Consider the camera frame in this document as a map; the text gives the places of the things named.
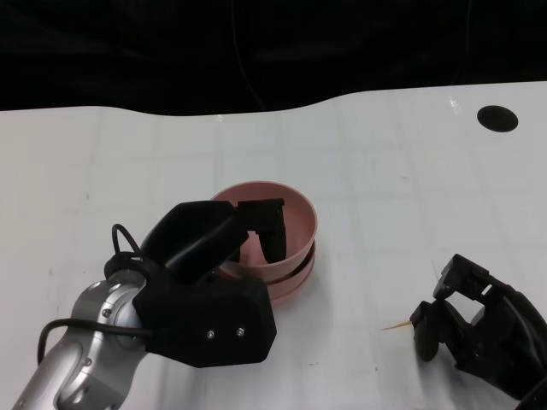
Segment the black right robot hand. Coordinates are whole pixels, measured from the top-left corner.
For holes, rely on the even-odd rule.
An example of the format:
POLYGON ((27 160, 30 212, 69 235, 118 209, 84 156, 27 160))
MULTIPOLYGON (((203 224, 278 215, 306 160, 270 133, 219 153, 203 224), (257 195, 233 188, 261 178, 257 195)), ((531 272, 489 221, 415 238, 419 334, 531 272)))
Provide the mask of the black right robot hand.
POLYGON ((519 291, 456 254, 433 292, 409 320, 418 357, 428 362, 444 344, 457 370, 519 402, 546 407, 546 322, 519 291))

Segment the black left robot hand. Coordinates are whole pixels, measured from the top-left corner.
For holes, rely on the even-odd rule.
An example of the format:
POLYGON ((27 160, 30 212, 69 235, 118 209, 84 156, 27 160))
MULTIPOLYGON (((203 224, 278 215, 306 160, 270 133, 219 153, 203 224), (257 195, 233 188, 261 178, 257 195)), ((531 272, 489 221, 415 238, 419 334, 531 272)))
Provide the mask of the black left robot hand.
POLYGON ((171 209, 142 242, 142 255, 190 284, 222 265, 238 261, 253 231, 267 263, 286 258, 287 240, 281 198, 183 202, 171 209))

